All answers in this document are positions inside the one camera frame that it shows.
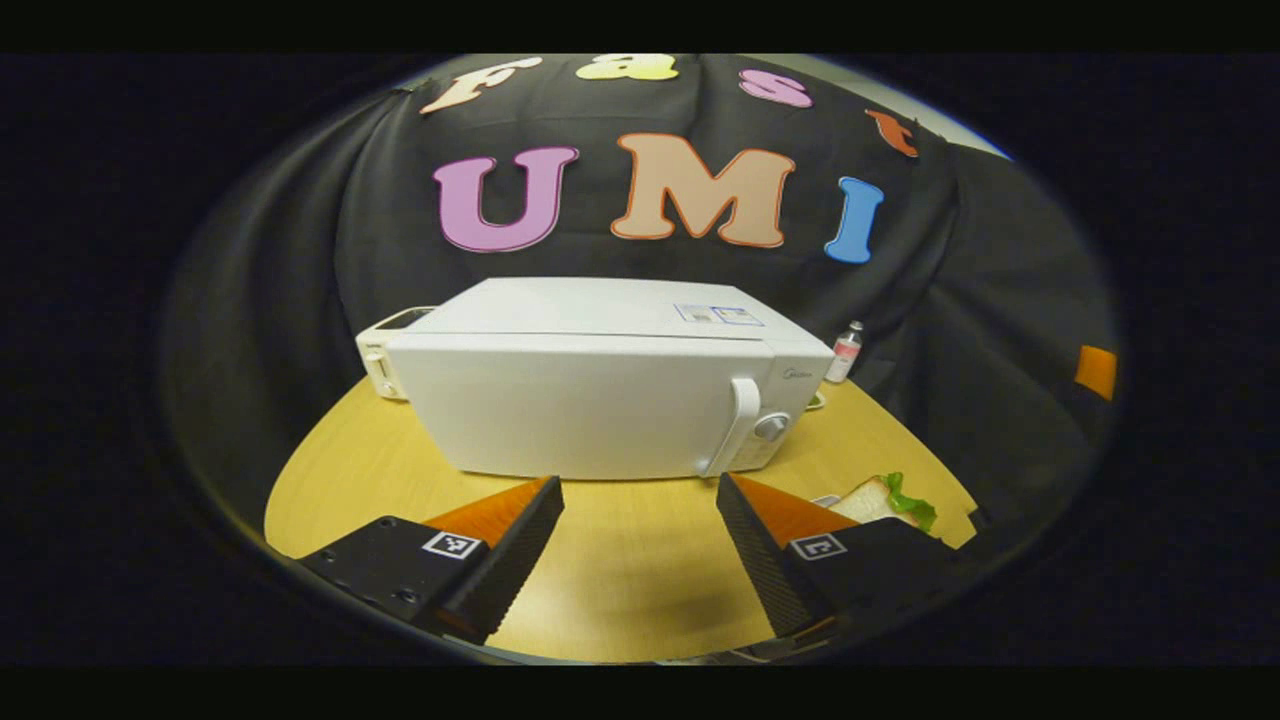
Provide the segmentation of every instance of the orange sticky note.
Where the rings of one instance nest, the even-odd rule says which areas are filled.
[[[1080,363],[1075,368],[1075,382],[1111,400],[1116,388],[1116,356],[1114,352],[1080,346]]]

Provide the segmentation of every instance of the blue letter i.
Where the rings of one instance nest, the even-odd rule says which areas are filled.
[[[840,229],[836,231],[836,240],[823,250],[841,263],[865,263],[872,259],[867,241],[872,236],[876,206],[884,200],[884,192],[858,178],[840,178],[840,190],[845,192]]]

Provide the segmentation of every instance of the sandwich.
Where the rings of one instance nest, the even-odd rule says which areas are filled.
[[[904,496],[901,489],[902,473],[873,475],[832,503],[828,510],[859,524],[896,518],[928,533],[937,519],[937,511],[923,500]]]

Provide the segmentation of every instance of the paper letter cutout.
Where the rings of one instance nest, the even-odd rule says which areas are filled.
[[[836,240],[823,246],[829,258],[841,263],[865,263],[872,259],[867,247],[872,236],[876,208],[884,200],[884,192],[858,178],[840,178],[845,193],[845,209],[840,217]]]
[[[680,73],[671,69],[676,59],[659,53],[613,53],[591,58],[590,65],[577,69],[582,79],[671,79]]]
[[[867,114],[876,118],[876,127],[881,131],[881,137],[884,142],[890,143],[893,150],[897,150],[908,158],[919,158],[920,152],[906,143],[906,138],[911,137],[911,131],[906,129],[899,124],[893,115],[886,115],[884,113],[877,113],[876,110],[867,110]]]
[[[561,178],[564,165],[576,159],[575,147],[535,147],[516,155],[527,174],[525,214],[509,225],[486,223],[480,210],[481,183],[498,165],[493,158],[471,158],[435,170],[444,237],[471,252],[509,252],[540,242],[559,219]]]
[[[744,150],[718,176],[689,141],[675,135],[632,133],[618,138],[631,152],[631,196],[627,214],[613,222],[613,234],[630,240],[669,237],[676,225],[663,217],[667,195],[689,234],[703,237],[724,208],[733,213],[719,227],[719,237],[733,245],[782,245],[778,213],[782,183],[796,164],[785,155]]]
[[[804,86],[788,77],[776,76],[764,70],[742,70],[737,77],[742,78],[739,87],[754,97],[795,108],[813,106],[813,99],[804,94]]]
[[[419,110],[419,113],[425,115],[443,108],[452,108],[454,105],[475,100],[476,97],[480,97],[480,86],[494,87],[515,74],[516,68],[532,68],[541,61],[541,58],[525,58],[524,60],[503,63],[500,65],[458,76],[453,78],[453,85],[445,90],[443,95],[436,97],[430,105]]]

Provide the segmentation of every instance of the lettuce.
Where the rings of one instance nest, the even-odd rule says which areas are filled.
[[[933,521],[938,519],[938,512],[928,502],[902,495],[902,473],[884,475],[884,484],[888,486],[888,506],[893,512],[910,515],[920,524],[922,530],[929,532]]]

